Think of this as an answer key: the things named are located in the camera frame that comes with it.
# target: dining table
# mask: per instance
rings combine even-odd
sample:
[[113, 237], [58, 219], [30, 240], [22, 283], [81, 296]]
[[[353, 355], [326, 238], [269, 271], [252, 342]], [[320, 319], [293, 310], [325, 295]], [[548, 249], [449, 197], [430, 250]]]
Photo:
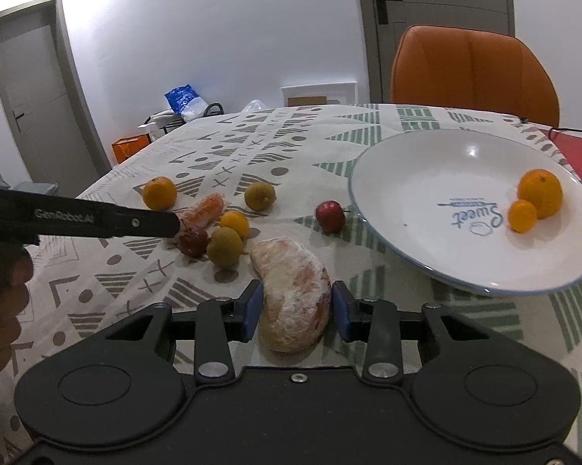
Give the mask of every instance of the dining table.
[[[158, 176], [175, 183], [175, 212], [219, 192], [227, 210], [249, 220], [246, 253], [255, 242], [287, 236], [313, 252], [330, 280], [342, 280], [357, 298], [385, 299], [408, 311], [435, 301], [525, 344], [561, 363], [577, 380], [581, 407], [565, 443], [582, 457], [582, 280], [548, 295], [475, 295], [431, 279], [395, 254], [352, 208], [348, 181], [366, 148], [402, 132], [442, 130], [501, 136], [575, 174], [543, 133], [547, 127], [512, 114], [419, 105], [322, 105], [194, 120], [115, 166], [80, 198], [146, 208], [143, 187]], [[256, 212], [245, 205], [244, 192], [261, 181], [274, 186], [277, 199], [269, 210]], [[323, 234], [314, 216], [316, 206], [328, 200], [346, 210], [338, 234]], [[31, 366], [149, 304], [163, 301], [174, 312], [194, 310], [211, 298], [238, 297], [258, 277], [246, 254], [235, 267], [219, 268], [206, 256], [189, 258], [168, 240], [153, 237], [41, 236], [39, 246], [27, 248], [35, 269], [30, 300], [19, 315], [22, 334], [12, 345], [12, 360], [0, 372], [0, 463], [31, 444], [13, 403], [15, 385]], [[414, 372], [421, 362], [415, 345], [407, 343], [404, 368]], [[341, 341], [331, 324], [301, 353], [270, 351], [258, 333], [248, 343], [230, 343], [236, 372], [245, 365], [360, 368], [365, 346]], [[175, 368], [191, 373], [193, 355], [193, 342], [179, 341]]]

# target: chair backrest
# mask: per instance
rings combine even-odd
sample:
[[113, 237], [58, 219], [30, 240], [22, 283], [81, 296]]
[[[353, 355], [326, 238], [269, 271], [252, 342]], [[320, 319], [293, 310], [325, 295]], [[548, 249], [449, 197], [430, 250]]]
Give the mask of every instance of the chair backrest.
[[498, 33], [411, 26], [392, 63], [391, 102], [469, 108], [557, 127], [551, 79], [520, 40]]

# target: patterned tablecloth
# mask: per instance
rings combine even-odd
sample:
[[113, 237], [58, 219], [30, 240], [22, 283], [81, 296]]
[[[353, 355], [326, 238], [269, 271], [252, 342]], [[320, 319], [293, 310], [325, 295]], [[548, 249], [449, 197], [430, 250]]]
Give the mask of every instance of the patterned tablecloth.
[[[405, 105], [276, 108], [199, 119], [176, 129], [114, 168], [81, 197], [143, 208], [140, 192], [152, 177], [170, 177], [178, 189], [175, 208], [211, 192], [225, 194], [230, 209], [244, 212], [253, 239], [286, 235], [311, 249], [332, 281], [342, 279], [357, 296], [383, 296], [399, 309], [419, 310], [441, 301], [481, 324], [522, 341], [558, 360], [582, 391], [582, 281], [555, 294], [526, 298], [482, 298], [431, 281], [386, 249], [363, 222], [349, 217], [344, 231], [323, 236], [314, 220], [316, 205], [349, 205], [347, 177], [369, 145], [401, 131], [463, 129], [491, 133], [544, 152], [572, 170], [560, 151], [530, 124], [509, 115]], [[255, 181], [276, 186], [269, 212], [248, 211], [243, 191]], [[176, 310], [194, 309], [214, 296], [238, 296], [255, 277], [249, 257], [234, 270], [183, 256], [162, 239], [76, 239], [44, 237], [31, 248], [35, 277], [31, 301], [20, 316], [23, 332], [13, 359], [0, 373], [0, 463], [29, 444], [13, 403], [14, 385], [42, 358], [88, 337], [155, 301]], [[360, 343], [343, 344], [328, 329], [315, 347], [280, 355], [231, 343], [242, 365], [340, 365], [358, 363]], [[417, 351], [404, 350], [407, 371], [420, 367]], [[193, 344], [178, 345], [175, 367], [190, 372]], [[567, 444], [582, 456], [582, 408]]]

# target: dark red fruit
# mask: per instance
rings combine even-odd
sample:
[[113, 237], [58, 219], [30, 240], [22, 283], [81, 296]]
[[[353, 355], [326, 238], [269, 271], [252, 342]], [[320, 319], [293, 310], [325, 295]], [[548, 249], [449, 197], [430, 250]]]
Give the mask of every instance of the dark red fruit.
[[314, 216], [325, 234], [336, 234], [345, 226], [345, 212], [336, 201], [326, 201], [317, 206]]
[[208, 243], [207, 231], [194, 224], [183, 226], [177, 238], [177, 246], [181, 253], [193, 258], [204, 255]]

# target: screw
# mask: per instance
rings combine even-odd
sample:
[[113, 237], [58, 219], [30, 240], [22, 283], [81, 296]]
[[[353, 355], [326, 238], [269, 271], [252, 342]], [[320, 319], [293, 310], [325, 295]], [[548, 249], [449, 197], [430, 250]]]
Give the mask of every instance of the screw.
[[222, 377], [228, 372], [228, 365], [222, 362], [205, 362], [199, 367], [199, 374], [205, 377]]
[[373, 377], [394, 377], [399, 373], [399, 368], [390, 362], [376, 362], [368, 367], [368, 374]]
[[295, 374], [291, 374], [291, 381], [293, 382], [306, 382], [308, 381], [308, 376], [302, 374], [301, 372], [295, 372]]

